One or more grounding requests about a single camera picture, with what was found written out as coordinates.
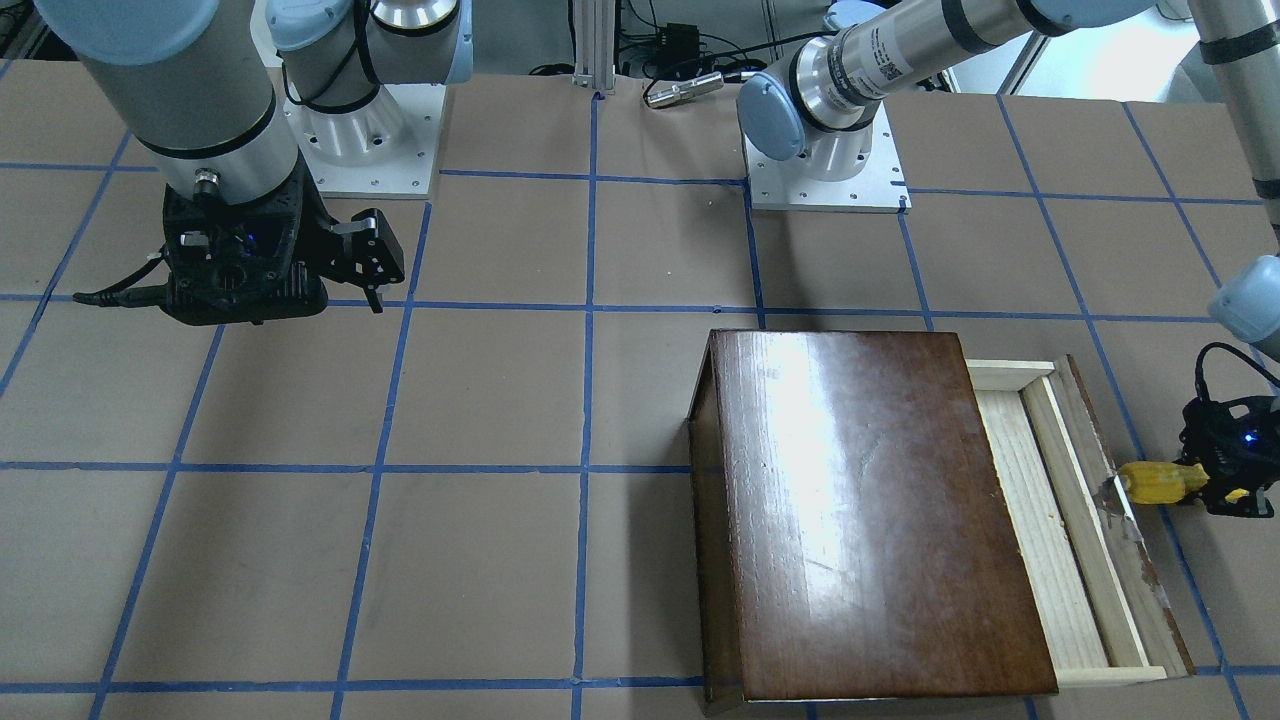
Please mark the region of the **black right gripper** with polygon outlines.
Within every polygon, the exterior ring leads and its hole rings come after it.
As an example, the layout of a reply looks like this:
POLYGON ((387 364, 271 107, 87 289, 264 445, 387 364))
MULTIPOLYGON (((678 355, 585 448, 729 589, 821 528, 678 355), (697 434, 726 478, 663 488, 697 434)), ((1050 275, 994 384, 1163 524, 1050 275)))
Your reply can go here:
POLYGON ((385 213, 369 208, 334 223, 303 160, 278 187, 248 202, 232 204, 210 187, 189 199, 169 188, 163 200, 164 246, 177 231, 234 229, 251 222, 293 231, 296 256, 319 277, 360 288, 375 314, 384 313, 383 288, 404 281, 404 251, 385 213))

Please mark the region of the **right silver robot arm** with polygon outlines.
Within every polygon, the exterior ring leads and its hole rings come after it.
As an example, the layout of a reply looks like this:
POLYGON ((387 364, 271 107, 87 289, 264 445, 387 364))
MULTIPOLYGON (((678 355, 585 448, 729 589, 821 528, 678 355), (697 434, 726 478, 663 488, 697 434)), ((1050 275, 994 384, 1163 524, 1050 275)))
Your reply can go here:
POLYGON ((307 159, 367 167, 410 146, 394 85, 474 73, 468 1, 270 1, 271 81, 229 1, 40 1, 163 174, 163 246, 125 278, 74 295, 93 307, 157 307, 187 325, 314 316, 328 284, 372 313, 406 281, 385 214, 326 209, 307 159))

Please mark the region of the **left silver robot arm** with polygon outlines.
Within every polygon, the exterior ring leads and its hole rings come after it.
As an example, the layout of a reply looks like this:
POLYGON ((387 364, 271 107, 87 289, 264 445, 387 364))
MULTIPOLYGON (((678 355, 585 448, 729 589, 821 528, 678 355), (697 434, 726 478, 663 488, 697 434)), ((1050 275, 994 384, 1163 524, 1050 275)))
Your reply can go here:
POLYGON ((756 210, 895 214, 920 318, 1224 324, 1277 354, 1275 1, 908 1, 739 92, 756 210))

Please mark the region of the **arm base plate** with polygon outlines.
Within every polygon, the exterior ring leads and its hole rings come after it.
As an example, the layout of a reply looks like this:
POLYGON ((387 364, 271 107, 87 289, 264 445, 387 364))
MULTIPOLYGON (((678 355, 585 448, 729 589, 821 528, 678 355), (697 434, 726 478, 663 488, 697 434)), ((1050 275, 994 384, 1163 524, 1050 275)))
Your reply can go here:
POLYGON ((902 214, 913 206, 884 108, 870 126, 817 140, 786 161, 768 158, 748 137, 742 149, 755 209, 902 214))
POLYGON ((428 200, 445 119, 444 85, 384 85, 347 114, 284 101, 301 151, 328 199, 428 200))

